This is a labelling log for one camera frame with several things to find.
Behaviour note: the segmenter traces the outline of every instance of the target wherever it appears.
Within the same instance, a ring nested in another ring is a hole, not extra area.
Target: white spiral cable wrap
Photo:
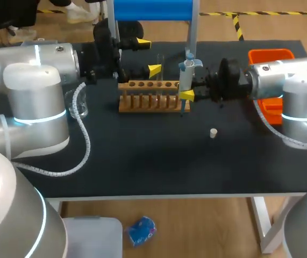
[[[82,159],[82,161],[74,168],[64,171],[64,172],[51,172],[51,171],[46,171],[40,168],[36,168],[30,165],[26,165],[26,164],[22,164],[22,163],[18,163],[18,162],[13,162],[12,164],[17,167],[17,168],[24,168],[26,170],[32,171],[32,172],[36,172],[45,176],[53,176],[53,177],[60,177],[60,176],[68,176],[71,175],[75,172],[77,172],[88,160],[89,155],[90,155],[90,151],[91,151],[91,142],[90,142],[90,138],[89,138],[89,134],[87,129],[85,128],[82,119],[80,118],[79,112],[78,112],[78,107],[77,107],[77,97],[79,92],[86,87],[86,84],[83,82],[82,84],[80,84],[77,89],[75,90],[74,94],[73,94],[73,98],[72,98],[72,109],[73,109],[73,113],[77,119],[77,122],[80,126],[80,129],[82,130],[82,133],[84,135],[85,138],[85,144],[86,144],[86,152],[84,155],[84,158]]]
[[[307,144],[301,142],[301,141],[297,141],[297,140],[294,140],[292,138],[289,138],[285,135],[283,135],[282,133],[278,132],[276,129],[274,129],[270,123],[267,121],[267,119],[265,118],[264,114],[262,113],[257,101],[254,101],[254,105],[255,105],[255,108],[257,110],[257,113],[259,114],[261,120],[263,121],[263,123],[265,124],[265,126],[268,127],[268,129],[274,133],[276,136],[280,137],[281,139],[284,139],[284,140],[287,140],[287,141],[290,141],[292,142],[293,144],[296,144],[296,145],[299,145],[299,146],[302,146],[304,148],[307,148]]]

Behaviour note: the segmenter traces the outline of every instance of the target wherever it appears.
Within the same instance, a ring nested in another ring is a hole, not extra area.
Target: orange tray
[[[289,49],[253,49],[249,51],[249,64],[272,62],[276,60],[294,59]],[[271,125],[282,124],[282,98],[266,98],[258,100],[259,107]]]

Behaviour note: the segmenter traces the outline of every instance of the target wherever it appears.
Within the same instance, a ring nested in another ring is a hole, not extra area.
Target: yellow and black tape
[[[60,10],[37,10],[36,13],[64,13]]]
[[[307,12],[200,12],[200,16],[233,16],[233,15],[307,15]]]
[[[244,41],[244,36],[243,36],[243,33],[242,33],[241,28],[239,26],[238,15],[232,15],[232,19],[233,19],[233,25],[235,27],[235,31],[237,32],[238,40],[239,41]]]

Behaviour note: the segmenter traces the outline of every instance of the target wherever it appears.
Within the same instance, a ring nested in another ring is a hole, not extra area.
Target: wooden test tube rack
[[[181,101],[179,100],[178,81],[129,81],[119,83],[120,96],[119,112],[180,112]],[[144,94],[145,91],[162,91],[164,95]],[[185,112],[190,112],[189,101],[185,103]]]

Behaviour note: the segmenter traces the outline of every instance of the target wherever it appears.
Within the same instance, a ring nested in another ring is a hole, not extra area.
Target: black table
[[[165,80],[178,80],[184,43],[155,42],[150,51],[128,52],[124,65],[154,64],[165,55]],[[218,67],[224,57],[245,67],[257,48],[288,48],[296,58],[307,54],[299,41],[200,42],[197,57],[204,67]],[[202,77],[202,69],[196,76]],[[251,101],[192,103],[191,113],[118,113],[117,83],[99,80],[87,88],[89,114],[84,119],[91,156],[77,173],[50,178],[24,171],[45,197],[146,195],[264,195],[307,191],[307,150],[287,147],[263,126]],[[10,116],[0,96],[0,113]],[[210,139],[211,128],[218,130]],[[78,124],[70,121],[70,143],[62,151],[21,159],[50,171],[65,171],[84,156]]]

